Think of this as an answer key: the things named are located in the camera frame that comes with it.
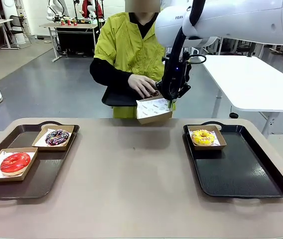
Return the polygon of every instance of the donut box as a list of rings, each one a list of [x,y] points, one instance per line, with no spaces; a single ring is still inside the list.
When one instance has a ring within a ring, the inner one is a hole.
[[[137,102],[137,120],[141,124],[166,121],[172,118],[172,108],[162,95]]]
[[[193,142],[195,150],[222,150],[224,147],[227,146],[227,143],[222,136],[221,132],[215,125],[191,125],[188,126],[189,133],[192,131],[197,131],[197,130],[207,130],[209,132],[214,132],[215,137],[217,138],[217,144],[213,144],[211,146],[201,146],[197,145]]]
[[[49,145],[46,143],[45,139],[48,134],[55,130],[65,130],[69,133],[68,138],[65,142],[58,145]],[[37,147],[38,150],[57,150],[57,151],[65,151],[67,149],[67,144],[71,138],[72,132],[74,130],[74,125],[45,125],[41,132],[37,135],[34,140],[32,146]]]
[[[7,182],[7,181],[23,181],[30,170],[33,162],[37,157],[37,148],[30,147],[30,148],[6,148],[0,151],[0,182]],[[7,162],[7,165],[10,165],[11,171],[6,171],[3,169],[3,163],[6,160],[10,160],[10,156],[14,156],[17,154],[26,155],[28,160],[25,167],[21,167],[21,161],[15,159]],[[16,172],[18,174],[8,176],[8,172],[13,174]]]

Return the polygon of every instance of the hand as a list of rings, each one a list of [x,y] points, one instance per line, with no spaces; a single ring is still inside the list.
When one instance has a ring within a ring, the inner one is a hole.
[[[137,93],[144,99],[150,97],[149,92],[156,92],[156,82],[147,76],[131,75],[128,78],[129,86],[137,91]]]

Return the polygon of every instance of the table leg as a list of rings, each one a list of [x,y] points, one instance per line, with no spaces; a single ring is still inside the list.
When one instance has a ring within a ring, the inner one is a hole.
[[[218,95],[216,97],[215,107],[213,108],[213,112],[212,112],[212,118],[213,119],[216,119],[217,116],[218,116],[218,111],[219,111],[221,99],[222,99],[222,91],[219,89]]]
[[[220,43],[220,45],[219,45],[219,50],[218,50],[218,56],[220,56],[220,54],[221,54],[221,49],[222,49],[222,44],[223,44],[223,37],[221,37],[219,43]]]
[[[277,45],[273,45],[272,48],[270,48],[270,51],[275,51],[279,53],[279,51],[277,51]]]
[[[220,44],[220,39],[217,38],[217,40],[213,44],[213,53],[212,53],[213,55],[217,55],[219,44]]]
[[[238,45],[239,45],[239,40],[236,40],[236,43],[235,43],[235,45],[234,45],[234,47],[233,47],[233,49],[232,49],[231,53],[233,53],[233,54],[235,54],[235,53],[236,53],[237,48],[238,48]]]
[[[260,58],[260,59],[263,56],[264,47],[265,47],[264,44],[257,44],[257,46],[256,46],[255,52],[256,52],[256,55],[258,55],[258,58]]]
[[[2,24],[2,31],[3,31],[3,34],[4,34],[4,38],[5,38],[5,42],[6,42],[7,47],[1,47],[1,49],[3,49],[3,50],[18,50],[19,49],[18,47],[11,47],[10,42],[8,40],[8,37],[7,37],[7,34],[6,34],[4,24]]]
[[[275,120],[278,118],[279,114],[280,114],[279,112],[271,112],[271,114],[269,115],[269,117],[267,119],[267,123],[262,130],[262,134],[264,135],[264,137],[268,138],[269,129],[272,128],[272,126],[275,123]]]
[[[50,33],[51,41],[52,41],[52,44],[53,44],[53,50],[54,50],[54,53],[55,53],[55,58],[52,60],[52,62],[55,62],[58,59],[60,59],[62,56],[58,55],[58,53],[57,53],[56,46],[54,44],[54,38],[53,38],[52,31],[51,31],[50,27],[48,27],[48,31]]]
[[[96,39],[95,39],[95,29],[93,28],[93,39],[94,39],[94,52],[96,48]]]

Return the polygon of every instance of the donut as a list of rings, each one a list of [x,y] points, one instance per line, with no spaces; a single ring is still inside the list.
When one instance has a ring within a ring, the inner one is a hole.
[[[150,94],[150,96],[146,97],[145,99],[149,99],[149,98],[152,98],[152,97],[160,96],[160,92],[159,91],[155,91],[154,93],[153,92],[149,92],[149,94]]]
[[[0,170],[3,175],[14,176],[24,172],[30,161],[27,153],[15,153],[3,160]]]
[[[45,138],[45,142],[50,146],[55,146],[64,143],[68,137],[69,133],[66,130],[58,129],[49,133]]]
[[[215,136],[204,129],[194,131],[191,138],[192,141],[199,146],[211,146],[215,141]]]

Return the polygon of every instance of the yellow shirt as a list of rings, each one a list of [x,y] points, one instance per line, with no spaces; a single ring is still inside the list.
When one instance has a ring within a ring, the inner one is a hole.
[[[160,81],[165,48],[156,39],[154,24],[143,39],[127,12],[109,17],[101,29],[94,57],[108,61],[118,70]],[[136,107],[114,107],[114,117],[136,118]]]

